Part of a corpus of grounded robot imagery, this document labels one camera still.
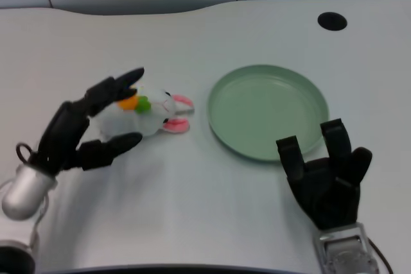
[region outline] plush bunny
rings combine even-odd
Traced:
[[[135,88],[135,96],[111,104],[96,117],[107,139],[130,132],[139,132],[145,137],[158,130],[171,133],[188,131],[188,120],[177,117],[177,114],[194,111],[190,99],[144,85]]]

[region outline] table surface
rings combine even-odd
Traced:
[[[339,32],[317,17],[338,12]],[[59,104],[106,76],[145,66],[144,82],[195,102],[191,130],[158,134],[112,167],[62,173],[41,226],[41,268],[204,263],[318,273],[313,225],[279,164],[220,145],[207,95],[225,73],[273,64],[305,75],[374,153],[358,220],[396,273],[411,242],[411,0],[268,0],[169,15],[0,11],[0,180]],[[85,139],[98,136],[92,126]],[[326,155],[324,145],[306,160]]]

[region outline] cable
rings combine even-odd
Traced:
[[[392,270],[391,265],[389,264],[388,260],[384,257],[383,253],[381,253],[381,250],[378,249],[378,247],[374,244],[373,241],[371,241],[370,238],[368,238],[368,242],[370,242],[370,245],[371,245],[372,249],[376,252],[378,257],[384,263],[385,267],[388,270],[388,273],[389,274],[394,274],[394,271]]]
[[[21,154],[21,150],[20,150],[21,147],[25,148],[30,154],[32,153],[33,150],[31,150],[31,148],[28,144],[25,144],[23,142],[19,142],[15,147],[15,152],[17,153],[17,156],[19,157],[21,162],[23,164],[27,164],[26,158],[23,157],[23,154]]]

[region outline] black grommet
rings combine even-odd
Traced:
[[[347,27],[345,17],[335,12],[320,14],[318,22],[321,27],[330,31],[340,31]]]

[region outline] green plate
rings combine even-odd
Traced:
[[[279,160],[275,141],[296,135],[306,153],[320,141],[328,106],[302,75],[273,65],[251,65],[225,75],[213,87],[208,120],[234,151],[264,161]]]

